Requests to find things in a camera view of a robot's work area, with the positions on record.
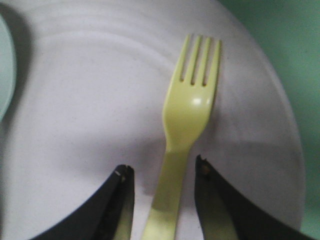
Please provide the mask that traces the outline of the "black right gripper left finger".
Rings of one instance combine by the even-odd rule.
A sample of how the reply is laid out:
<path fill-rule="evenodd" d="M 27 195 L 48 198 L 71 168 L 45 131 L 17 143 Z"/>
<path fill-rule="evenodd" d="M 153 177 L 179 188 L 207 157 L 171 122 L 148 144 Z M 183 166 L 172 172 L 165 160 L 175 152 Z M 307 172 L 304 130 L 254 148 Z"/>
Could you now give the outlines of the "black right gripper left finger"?
<path fill-rule="evenodd" d="M 135 172 L 118 165 L 78 209 L 34 240 L 129 240 L 135 205 Z"/>

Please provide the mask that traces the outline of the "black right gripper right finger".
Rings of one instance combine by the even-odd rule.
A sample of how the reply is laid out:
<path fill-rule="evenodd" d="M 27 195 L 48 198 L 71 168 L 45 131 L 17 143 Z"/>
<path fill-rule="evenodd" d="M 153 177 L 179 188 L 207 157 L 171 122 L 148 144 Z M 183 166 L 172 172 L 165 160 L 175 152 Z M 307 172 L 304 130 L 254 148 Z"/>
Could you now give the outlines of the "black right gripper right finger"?
<path fill-rule="evenodd" d="M 195 160 L 194 200 L 205 240 L 308 240 L 234 188 L 206 159 Z"/>

